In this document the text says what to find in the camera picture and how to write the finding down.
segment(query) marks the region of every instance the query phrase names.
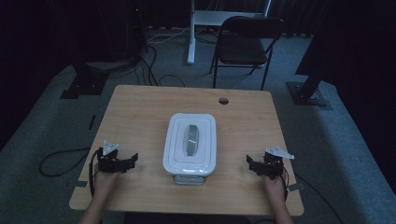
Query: table top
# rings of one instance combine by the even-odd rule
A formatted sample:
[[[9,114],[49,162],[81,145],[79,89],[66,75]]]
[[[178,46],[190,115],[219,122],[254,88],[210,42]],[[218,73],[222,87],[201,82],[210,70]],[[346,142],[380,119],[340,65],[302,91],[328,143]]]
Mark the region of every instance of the table top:
[[[222,105],[220,98],[229,103]],[[170,118],[176,113],[206,113],[216,120],[218,155],[215,172],[201,186],[181,186],[163,168]],[[135,168],[122,174],[106,209],[113,211],[270,215],[262,179],[248,169],[247,155],[262,161],[267,147],[287,150],[272,96],[268,91],[176,87],[118,86],[109,102],[79,181],[88,182],[93,152],[107,140],[117,143],[118,158],[139,153]],[[296,182],[284,159],[290,184]],[[85,209],[90,187],[75,187],[73,209]],[[304,212],[298,190],[287,199],[292,216]]]

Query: white container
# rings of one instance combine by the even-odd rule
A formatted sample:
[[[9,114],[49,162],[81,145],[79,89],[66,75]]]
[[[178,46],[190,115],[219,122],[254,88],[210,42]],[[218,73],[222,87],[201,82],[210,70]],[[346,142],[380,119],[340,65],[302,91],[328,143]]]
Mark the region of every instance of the white container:
[[[178,184],[200,185],[216,168],[216,121],[209,114],[177,113],[170,119],[163,168]]]

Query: chair seat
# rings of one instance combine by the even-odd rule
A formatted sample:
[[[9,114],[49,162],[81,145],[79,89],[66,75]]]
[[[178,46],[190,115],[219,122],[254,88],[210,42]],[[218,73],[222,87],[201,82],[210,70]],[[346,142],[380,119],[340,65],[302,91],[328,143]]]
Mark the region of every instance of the chair seat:
[[[267,62],[265,49],[260,39],[241,35],[223,35],[219,44],[219,59],[222,63],[264,64]]]

